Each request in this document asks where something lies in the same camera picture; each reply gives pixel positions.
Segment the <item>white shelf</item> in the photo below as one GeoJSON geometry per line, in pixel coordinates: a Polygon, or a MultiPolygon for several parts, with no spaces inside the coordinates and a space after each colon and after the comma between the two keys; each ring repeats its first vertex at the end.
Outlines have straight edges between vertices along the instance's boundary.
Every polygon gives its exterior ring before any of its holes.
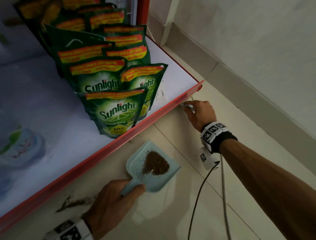
{"type": "MultiPolygon", "coordinates": [[[[147,43],[152,63],[169,64],[163,77],[169,101],[197,84],[149,38],[147,43]]],[[[68,82],[59,78],[54,60],[48,55],[0,67],[0,73],[0,105],[4,111],[46,140],[46,155],[12,174],[18,176],[17,180],[0,198],[3,216],[113,139],[99,134],[68,82]]],[[[160,105],[155,101],[148,116],[158,109],[160,105]]]]}

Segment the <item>tiled floor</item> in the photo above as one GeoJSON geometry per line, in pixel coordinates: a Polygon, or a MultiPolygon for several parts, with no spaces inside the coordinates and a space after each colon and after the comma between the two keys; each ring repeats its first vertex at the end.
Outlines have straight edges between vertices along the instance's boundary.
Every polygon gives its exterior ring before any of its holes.
{"type": "MultiPolygon", "coordinates": [[[[169,49],[166,50],[191,74],[201,80],[201,77],[189,66],[169,49]]],[[[316,177],[313,174],[210,84],[203,84],[203,88],[195,93],[193,98],[211,102],[217,118],[226,123],[242,143],[316,188],[316,177]]],[[[63,220],[83,213],[88,206],[79,206],[60,213],[55,211],[68,195],[75,199],[92,196],[109,180],[126,178],[126,160],[148,139],[175,159],[182,169],[159,193],[142,195],[119,226],[104,239],[186,239],[195,199],[207,171],[195,155],[196,150],[202,146],[199,133],[190,125],[181,107],[172,110],[134,137],[6,231],[0,238],[41,239],[47,231],[63,220]]],[[[227,164],[225,170],[230,206],[228,218],[233,239],[284,239],[227,164]]],[[[219,168],[210,175],[202,189],[191,239],[227,239],[221,195],[219,168]]]]}

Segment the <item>black cable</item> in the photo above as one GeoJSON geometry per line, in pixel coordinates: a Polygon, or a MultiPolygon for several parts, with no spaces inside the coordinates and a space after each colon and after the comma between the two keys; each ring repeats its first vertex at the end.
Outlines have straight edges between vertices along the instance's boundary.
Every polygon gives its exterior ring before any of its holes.
{"type": "Polygon", "coordinates": [[[204,183],[206,182],[206,179],[209,177],[209,175],[211,174],[211,172],[213,171],[213,169],[216,168],[216,166],[220,163],[220,161],[215,162],[215,163],[216,163],[215,166],[212,167],[212,169],[210,170],[210,172],[207,174],[206,178],[205,178],[204,181],[202,182],[202,185],[201,185],[201,187],[200,187],[200,190],[199,190],[199,192],[198,192],[198,194],[197,194],[197,199],[196,199],[196,201],[195,201],[195,205],[194,205],[193,213],[192,213],[192,217],[191,217],[191,222],[190,222],[190,227],[189,227],[188,240],[190,240],[190,234],[191,234],[191,227],[192,227],[193,217],[194,217],[195,209],[196,209],[196,207],[197,207],[198,198],[199,198],[199,196],[200,196],[202,187],[203,187],[204,183]]]}

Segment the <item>hand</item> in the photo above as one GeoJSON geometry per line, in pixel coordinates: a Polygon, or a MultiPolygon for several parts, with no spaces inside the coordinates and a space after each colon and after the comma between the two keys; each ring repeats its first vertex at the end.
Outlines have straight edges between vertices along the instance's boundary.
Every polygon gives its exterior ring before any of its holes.
{"type": "Polygon", "coordinates": [[[190,108],[184,107],[185,113],[188,115],[189,121],[193,127],[199,132],[205,124],[216,122],[216,115],[212,105],[208,101],[186,101],[183,104],[191,104],[195,109],[193,113],[190,108]]]}
{"type": "Polygon", "coordinates": [[[128,179],[110,181],[82,217],[90,225],[94,240],[101,239],[115,228],[132,208],[135,200],[145,192],[145,186],[138,185],[128,195],[121,196],[120,193],[128,182],[128,179]]]}

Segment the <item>wristband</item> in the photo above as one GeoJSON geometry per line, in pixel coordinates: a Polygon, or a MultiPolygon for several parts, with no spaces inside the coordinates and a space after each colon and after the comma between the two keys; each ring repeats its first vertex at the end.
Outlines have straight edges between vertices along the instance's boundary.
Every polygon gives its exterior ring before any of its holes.
{"type": "Polygon", "coordinates": [[[43,240],[93,240],[84,220],[78,217],[70,218],[54,230],[45,234],[43,240]]]}
{"type": "Polygon", "coordinates": [[[204,125],[201,132],[201,142],[210,153],[219,153],[221,143],[226,139],[238,139],[229,132],[228,127],[219,122],[204,125]]]}

